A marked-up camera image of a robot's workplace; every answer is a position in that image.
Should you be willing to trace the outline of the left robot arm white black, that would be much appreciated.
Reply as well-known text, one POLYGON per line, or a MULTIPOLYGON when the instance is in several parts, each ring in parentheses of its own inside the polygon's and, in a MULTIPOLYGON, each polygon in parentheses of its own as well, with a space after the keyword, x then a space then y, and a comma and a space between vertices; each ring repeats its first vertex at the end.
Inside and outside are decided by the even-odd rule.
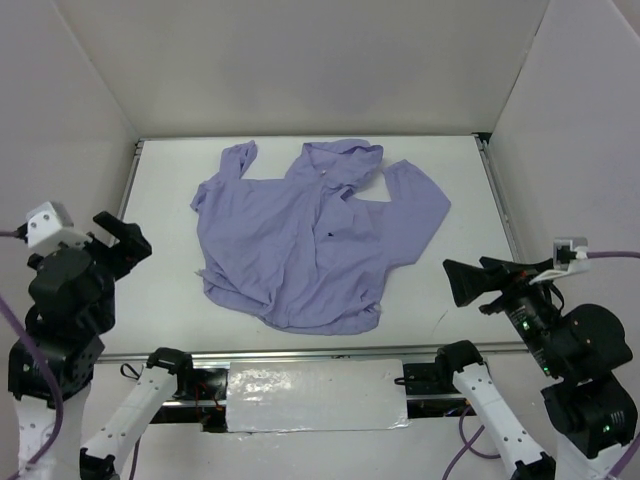
POLYGON ((85 405, 103 334, 115 325, 115 285, 152 253, 135 223, 103 211, 93 221, 115 241, 107 245, 77 230, 63 210, 44 204, 12 232, 31 253, 33 305, 19 321, 8 304, 1 313, 17 334, 9 352, 8 390, 19 421, 16 479, 118 479, 134 463, 139 442, 162 404, 196 386, 193 359, 161 347, 129 395, 88 441, 85 405))

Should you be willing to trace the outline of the lavender zip-up jacket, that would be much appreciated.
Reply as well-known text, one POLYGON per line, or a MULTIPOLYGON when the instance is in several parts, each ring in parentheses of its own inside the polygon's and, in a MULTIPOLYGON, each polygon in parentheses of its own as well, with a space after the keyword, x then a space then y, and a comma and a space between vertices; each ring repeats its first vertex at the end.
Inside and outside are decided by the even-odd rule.
POLYGON ((225 149, 191 201, 213 303, 288 333, 375 329, 389 273, 416 263, 451 203, 414 164, 361 139, 309 142, 279 179, 250 179, 254 142, 225 149))

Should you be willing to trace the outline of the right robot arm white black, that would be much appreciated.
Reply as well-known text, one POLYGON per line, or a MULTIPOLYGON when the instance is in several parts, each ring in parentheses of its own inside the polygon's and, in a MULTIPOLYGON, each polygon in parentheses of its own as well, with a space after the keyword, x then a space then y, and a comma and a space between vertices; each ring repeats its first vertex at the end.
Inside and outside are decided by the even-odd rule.
POLYGON ((556 453, 549 455, 516 418, 470 341, 437 353, 437 384, 466 397, 510 479, 617 479, 639 450, 639 412, 614 375, 633 358, 621 321, 600 305, 582 304, 562 313, 553 302, 562 296, 555 280, 587 271, 589 260, 585 248, 563 246, 553 258, 534 264, 489 257, 478 266, 443 263, 457 306, 485 293, 499 294, 480 312, 505 314, 554 381, 541 391, 557 433, 556 453))

